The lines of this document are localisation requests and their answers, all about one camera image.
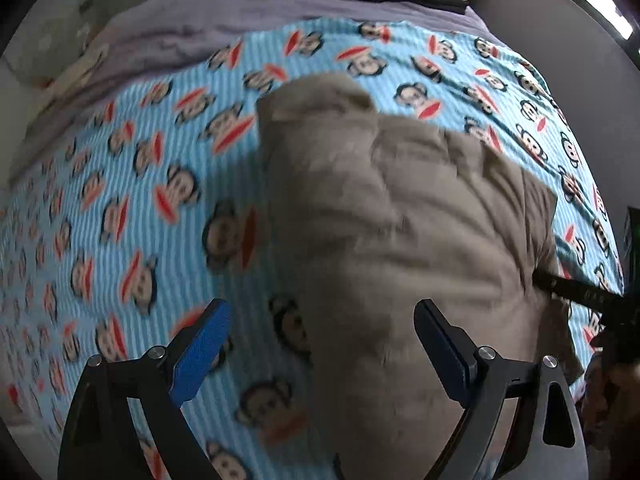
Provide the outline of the beige quilted down jacket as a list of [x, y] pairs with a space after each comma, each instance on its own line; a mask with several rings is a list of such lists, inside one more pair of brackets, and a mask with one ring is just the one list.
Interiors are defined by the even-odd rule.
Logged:
[[423, 299], [506, 358], [582, 374], [567, 305], [532, 281], [559, 267], [547, 185], [467, 133], [381, 113], [344, 75], [256, 108], [317, 418], [346, 478], [421, 479], [457, 425], [413, 327]]

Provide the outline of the blue monkey print blanket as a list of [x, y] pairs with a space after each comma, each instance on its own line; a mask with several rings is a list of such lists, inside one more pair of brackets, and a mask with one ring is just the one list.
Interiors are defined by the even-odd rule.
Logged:
[[137, 358], [224, 297], [229, 341], [186, 406], [223, 474], [329, 479], [308, 426], [310, 359], [270, 238], [257, 100], [352, 77], [385, 113], [456, 129], [558, 196], [560, 269], [620, 292], [620, 257], [582, 150], [529, 62], [465, 32], [317, 18], [253, 32], [130, 84], [1, 201], [1, 349], [14, 402], [59, 446], [86, 359]]

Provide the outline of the beige folded cloth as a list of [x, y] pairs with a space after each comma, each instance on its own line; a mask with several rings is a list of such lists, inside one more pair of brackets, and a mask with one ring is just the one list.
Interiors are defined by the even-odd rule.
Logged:
[[39, 115], [67, 93], [84, 86], [106, 60], [109, 50], [109, 44], [91, 48], [75, 63], [63, 70], [63, 73], [40, 94], [35, 105], [35, 113]]

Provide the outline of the grey round plush toy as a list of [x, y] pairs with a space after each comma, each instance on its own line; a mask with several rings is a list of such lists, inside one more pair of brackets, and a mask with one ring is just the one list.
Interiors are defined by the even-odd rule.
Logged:
[[23, 84], [43, 87], [85, 53], [96, 29], [77, 10], [27, 27], [10, 43], [8, 60]]

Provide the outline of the purple grey duvet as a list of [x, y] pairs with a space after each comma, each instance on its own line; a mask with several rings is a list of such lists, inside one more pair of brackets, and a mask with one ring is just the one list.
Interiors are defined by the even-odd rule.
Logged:
[[105, 58], [81, 87], [63, 94], [32, 119], [26, 138], [12, 157], [8, 180], [59, 144], [74, 122], [89, 116], [131, 81], [166, 74], [206, 60], [215, 50], [258, 30], [311, 18], [355, 21], [408, 21], [438, 32], [495, 37], [472, 9], [463, 13], [429, 9], [412, 2], [357, 0], [146, 0], [117, 14], [94, 40]]

